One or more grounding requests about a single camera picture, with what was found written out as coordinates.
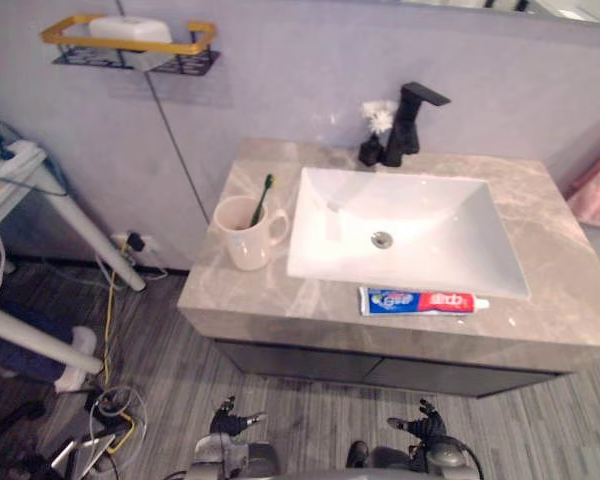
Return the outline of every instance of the mirror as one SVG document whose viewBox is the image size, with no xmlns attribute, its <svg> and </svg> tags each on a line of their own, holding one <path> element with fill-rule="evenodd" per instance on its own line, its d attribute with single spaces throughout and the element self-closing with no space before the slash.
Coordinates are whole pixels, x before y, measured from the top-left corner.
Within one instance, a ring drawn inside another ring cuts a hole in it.
<svg viewBox="0 0 600 480">
<path fill-rule="evenodd" d="M 600 23 L 600 0 L 393 0 L 447 7 L 490 8 L 497 11 L 553 16 Z"/>
</svg>

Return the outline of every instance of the black shoe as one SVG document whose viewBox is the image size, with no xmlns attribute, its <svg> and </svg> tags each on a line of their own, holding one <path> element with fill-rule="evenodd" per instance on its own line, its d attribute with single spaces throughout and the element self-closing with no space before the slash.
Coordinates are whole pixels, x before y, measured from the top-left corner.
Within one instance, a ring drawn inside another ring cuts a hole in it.
<svg viewBox="0 0 600 480">
<path fill-rule="evenodd" d="M 364 468 L 369 456 L 369 447 L 361 440 L 353 442 L 347 454 L 347 468 Z"/>
</svg>

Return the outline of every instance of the mug handle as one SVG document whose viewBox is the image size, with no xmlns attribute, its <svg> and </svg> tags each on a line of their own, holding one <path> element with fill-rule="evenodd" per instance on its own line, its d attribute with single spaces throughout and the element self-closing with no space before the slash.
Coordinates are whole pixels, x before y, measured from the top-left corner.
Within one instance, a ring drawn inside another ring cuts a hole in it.
<svg viewBox="0 0 600 480">
<path fill-rule="evenodd" d="M 272 246 L 279 244 L 287 236 L 287 233 L 289 233 L 289 216 L 287 215 L 287 212 L 285 212 L 281 208 L 273 212 L 273 214 L 271 215 L 271 220 L 269 220 L 269 228 L 271 228 L 273 222 L 275 222 L 278 219 L 284 222 L 284 228 L 282 229 L 282 233 L 280 233 L 280 235 L 276 237 L 271 237 L 270 241 Z"/>
</svg>

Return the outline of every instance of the wall shelf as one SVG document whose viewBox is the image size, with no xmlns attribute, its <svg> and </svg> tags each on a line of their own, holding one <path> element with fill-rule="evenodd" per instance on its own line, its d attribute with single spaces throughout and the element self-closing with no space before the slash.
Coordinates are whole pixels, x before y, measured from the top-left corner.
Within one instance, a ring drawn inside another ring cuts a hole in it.
<svg viewBox="0 0 600 480">
<path fill-rule="evenodd" d="M 68 36 L 64 31 L 71 26 L 88 24 L 103 15 L 73 15 L 44 30 L 40 36 L 44 43 L 54 44 L 60 56 L 53 61 L 57 65 L 84 65 L 101 68 L 133 70 L 123 52 L 151 52 L 172 54 L 173 57 L 152 68 L 151 72 L 175 73 L 179 75 L 205 75 L 220 56 L 211 50 L 211 41 L 216 34 L 212 23 L 189 22 L 192 43 L 138 42 L 116 38 Z"/>
</svg>

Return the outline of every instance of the bathroom sink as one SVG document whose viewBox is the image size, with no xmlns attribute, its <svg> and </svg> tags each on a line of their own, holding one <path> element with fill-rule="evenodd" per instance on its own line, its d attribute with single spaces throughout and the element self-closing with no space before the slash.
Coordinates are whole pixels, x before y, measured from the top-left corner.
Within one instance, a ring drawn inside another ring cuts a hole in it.
<svg viewBox="0 0 600 480">
<path fill-rule="evenodd" d="M 528 297 L 482 180 L 304 168 L 287 273 L 416 290 Z"/>
</svg>

